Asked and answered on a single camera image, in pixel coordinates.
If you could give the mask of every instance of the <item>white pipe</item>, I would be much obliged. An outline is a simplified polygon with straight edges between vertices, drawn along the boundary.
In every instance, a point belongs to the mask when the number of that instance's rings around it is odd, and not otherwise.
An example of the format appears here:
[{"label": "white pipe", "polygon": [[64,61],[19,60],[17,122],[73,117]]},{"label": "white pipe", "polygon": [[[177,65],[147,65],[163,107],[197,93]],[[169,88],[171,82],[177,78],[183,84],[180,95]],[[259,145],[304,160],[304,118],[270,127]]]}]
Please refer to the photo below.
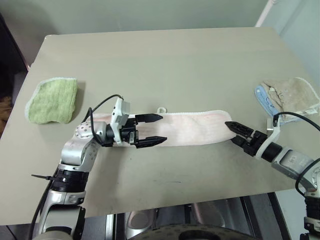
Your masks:
[{"label": "white pipe", "polygon": [[265,19],[267,18],[271,8],[273,7],[273,5],[275,5],[278,2],[278,0],[268,0],[268,2],[266,3],[258,21],[255,24],[255,27],[261,27],[261,25],[264,23]]}]

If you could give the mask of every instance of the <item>green towel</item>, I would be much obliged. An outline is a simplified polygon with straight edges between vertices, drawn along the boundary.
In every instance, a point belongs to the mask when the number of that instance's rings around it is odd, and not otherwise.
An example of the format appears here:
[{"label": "green towel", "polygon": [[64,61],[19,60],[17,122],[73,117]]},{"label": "green towel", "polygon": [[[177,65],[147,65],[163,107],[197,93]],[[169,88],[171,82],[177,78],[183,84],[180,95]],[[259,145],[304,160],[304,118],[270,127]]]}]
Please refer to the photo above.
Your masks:
[{"label": "green towel", "polygon": [[54,77],[41,81],[25,106],[25,117],[34,124],[70,122],[75,110],[77,80]]}]

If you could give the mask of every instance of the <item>blue cloth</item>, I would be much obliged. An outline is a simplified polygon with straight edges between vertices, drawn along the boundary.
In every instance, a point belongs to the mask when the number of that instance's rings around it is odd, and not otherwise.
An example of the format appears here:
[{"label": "blue cloth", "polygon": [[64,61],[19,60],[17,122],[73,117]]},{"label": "blue cloth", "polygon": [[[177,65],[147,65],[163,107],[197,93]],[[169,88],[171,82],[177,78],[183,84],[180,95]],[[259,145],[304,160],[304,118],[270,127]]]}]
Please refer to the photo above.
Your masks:
[{"label": "blue cloth", "polygon": [[276,107],[272,104],[271,100],[269,99],[268,94],[266,93],[263,86],[258,85],[254,89],[254,94],[256,98],[258,99],[261,106],[264,108],[264,110],[273,117],[276,115],[279,111],[276,109]]}]

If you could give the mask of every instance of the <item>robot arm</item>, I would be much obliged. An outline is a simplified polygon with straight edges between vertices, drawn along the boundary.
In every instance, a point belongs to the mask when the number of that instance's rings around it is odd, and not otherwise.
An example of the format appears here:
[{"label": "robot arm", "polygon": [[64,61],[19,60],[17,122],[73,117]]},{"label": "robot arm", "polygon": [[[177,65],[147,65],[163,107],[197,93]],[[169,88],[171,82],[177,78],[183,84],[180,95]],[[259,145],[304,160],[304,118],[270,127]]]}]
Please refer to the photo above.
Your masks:
[{"label": "robot arm", "polygon": [[[304,228],[309,231],[309,234],[301,234],[300,239],[320,239],[320,158],[313,160],[289,147],[274,143],[280,134],[280,121],[275,123],[269,137],[235,121],[225,124],[237,134],[231,141],[243,148],[245,153],[270,162],[273,168],[296,180],[297,191],[305,197]],[[305,188],[304,194],[299,190],[299,184]]]},{"label": "robot arm", "polygon": [[126,142],[136,148],[145,148],[167,139],[161,136],[139,139],[136,130],[139,122],[155,122],[163,117],[141,114],[129,118],[129,111],[130,104],[118,98],[110,124],[90,118],[76,127],[73,137],[62,149],[54,176],[33,175],[52,181],[40,214],[36,239],[81,239],[86,210],[80,205],[84,202],[89,172],[101,146],[112,147],[114,142],[117,145]]}]

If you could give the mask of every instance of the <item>gray table surface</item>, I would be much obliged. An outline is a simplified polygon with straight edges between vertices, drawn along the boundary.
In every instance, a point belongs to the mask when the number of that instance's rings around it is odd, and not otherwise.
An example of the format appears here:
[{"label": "gray table surface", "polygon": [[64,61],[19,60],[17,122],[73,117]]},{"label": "gray table surface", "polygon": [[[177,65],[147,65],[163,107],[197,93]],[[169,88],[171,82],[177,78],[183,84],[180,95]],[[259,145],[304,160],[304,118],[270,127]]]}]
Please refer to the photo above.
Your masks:
[{"label": "gray table surface", "polygon": [[[266,131],[254,95],[264,79],[303,77],[300,61],[271,28],[215,28],[49,35],[24,81],[0,140],[0,225],[31,221],[65,142],[88,107],[119,93],[132,113],[224,110]],[[69,124],[31,124],[24,108],[37,84],[78,79]],[[101,107],[110,113],[113,102]],[[319,123],[319,117],[313,116]],[[320,135],[305,122],[283,126],[280,144],[312,158]],[[89,175],[86,216],[121,213],[290,189],[294,181],[231,141],[185,147],[101,148]]]}]

